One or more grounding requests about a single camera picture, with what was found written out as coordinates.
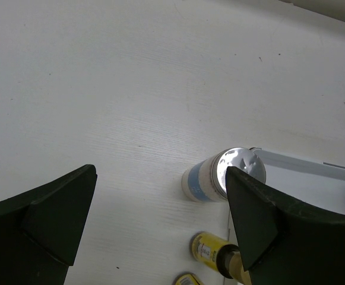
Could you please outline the blue label shaker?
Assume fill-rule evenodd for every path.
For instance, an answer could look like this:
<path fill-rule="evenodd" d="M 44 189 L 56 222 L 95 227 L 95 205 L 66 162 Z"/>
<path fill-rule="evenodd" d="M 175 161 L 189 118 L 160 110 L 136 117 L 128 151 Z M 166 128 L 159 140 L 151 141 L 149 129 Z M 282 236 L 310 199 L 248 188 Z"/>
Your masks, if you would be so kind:
<path fill-rule="evenodd" d="M 265 166 L 253 148 L 234 147 L 192 166 L 182 175 L 184 194 L 195 202 L 227 201 L 226 170 L 237 167 L 256 180 L 267 180 Z"/>

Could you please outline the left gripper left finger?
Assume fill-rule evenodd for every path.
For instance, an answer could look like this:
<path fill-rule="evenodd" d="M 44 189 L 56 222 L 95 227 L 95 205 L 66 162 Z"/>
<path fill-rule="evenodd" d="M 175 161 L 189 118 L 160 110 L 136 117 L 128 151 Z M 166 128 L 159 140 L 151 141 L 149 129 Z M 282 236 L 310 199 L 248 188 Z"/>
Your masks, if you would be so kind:
<path fill-rule="evenodd" d="M 97 182 L 86 164 L 0 201 L 0 284 L 64 284 Z"/>

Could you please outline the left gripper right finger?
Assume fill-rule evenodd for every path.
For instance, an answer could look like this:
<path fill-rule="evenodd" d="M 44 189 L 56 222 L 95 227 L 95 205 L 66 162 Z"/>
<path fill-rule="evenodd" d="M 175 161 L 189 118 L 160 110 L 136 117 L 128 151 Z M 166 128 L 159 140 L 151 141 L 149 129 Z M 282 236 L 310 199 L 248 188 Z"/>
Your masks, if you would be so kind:
<path fill-rule="evenodd" d="M 253 284 L 345 284 L 345 215 L 226 170 L 243 267 Z"/>

